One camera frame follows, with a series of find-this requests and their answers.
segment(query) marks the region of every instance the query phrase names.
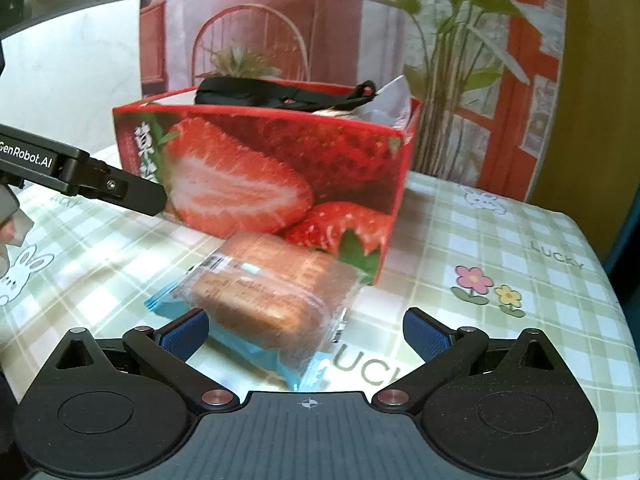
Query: plastic wrapper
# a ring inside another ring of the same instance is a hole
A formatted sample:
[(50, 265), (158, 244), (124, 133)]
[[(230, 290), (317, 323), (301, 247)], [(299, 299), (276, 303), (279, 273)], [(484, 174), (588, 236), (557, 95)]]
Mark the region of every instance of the plastic wrapper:
[(406, 78), (401, 75), (378, 91), (373, 101), (350, 111), (320, 110), (314, 115), (358, 119), (369, 123), (404, 130), (411, 119), (411, 90)]
[(202, 308), (210, 337), (275, 371), (291, 390), (311, 392), (330, 364), (363, 277), (328, 254), (241, 232), (145, 304), (167, 317)]

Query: table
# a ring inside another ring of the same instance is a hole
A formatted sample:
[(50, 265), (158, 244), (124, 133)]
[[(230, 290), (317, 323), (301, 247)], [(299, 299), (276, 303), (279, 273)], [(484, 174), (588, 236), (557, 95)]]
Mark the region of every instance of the table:
[[(98, 156), (117, 164), (115, 148)], [(2, 306), (0, 360), (19, 399), (69, 328), (120, 337), (140, 324), (164, 325), (167, 320), (149, 313), (143, 301), (222, 243), (38, 186), (20, 200), (36, 225), (22, 248), (9, 249), (12, 262), (30, 246), (35, 257), (53, 259)], [(0, 282), (0, 303), (3, 294)], [(637, 480), (638, 354), (606, 275), (571, 219), (410, 174), (380, 282), (358, 296), (322, 389), (362, 390), (370, 398), (422, 364), (401, 335), (409, 306), (495, 338), (515, 338), (526, 327), (544, 330), (598, 414), (600, 431), (585, 475)], [(284, 387), (212, 342), (189, 363), (241, 398), (249, 390)]]

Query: black strap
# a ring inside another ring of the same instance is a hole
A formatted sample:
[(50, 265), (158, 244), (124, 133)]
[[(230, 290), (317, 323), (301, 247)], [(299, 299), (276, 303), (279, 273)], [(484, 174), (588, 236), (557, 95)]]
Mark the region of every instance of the black strap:
[(200, 83), (195, 103), (316, 112), (326, 108), (353, 110), (370, 102), (375, 96), (376, 85), (373, 81), (359, 84), (348, 95), (334, 96), (263, 79), (217, 76)]

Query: crosshair marking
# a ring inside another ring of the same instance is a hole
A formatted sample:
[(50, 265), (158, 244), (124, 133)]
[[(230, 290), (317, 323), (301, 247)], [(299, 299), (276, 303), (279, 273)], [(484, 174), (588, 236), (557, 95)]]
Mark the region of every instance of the crosshair marking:
[(299, 404), (302, 404), (306, 409), (310, 410), (311, 408), (315, 408), (318, 404), (322, 404), (322, 402), (318, 402), (317, 400), (309, 397), (308, 399), (299, 402)]

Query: blue gripper pad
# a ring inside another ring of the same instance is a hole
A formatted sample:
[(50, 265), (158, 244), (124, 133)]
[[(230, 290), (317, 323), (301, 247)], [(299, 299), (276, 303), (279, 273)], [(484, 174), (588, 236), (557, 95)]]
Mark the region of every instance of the blue gripper pad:
[(186, 361), (205, 343), (208, 336), (209, 317), (201, 310), (170, 332), (162, 334), (158, 344), (178, 359)]
[(409, 346), (429, 362), (452, 345), (451, 337), (408, 310), (402, 320), (402, 334)]

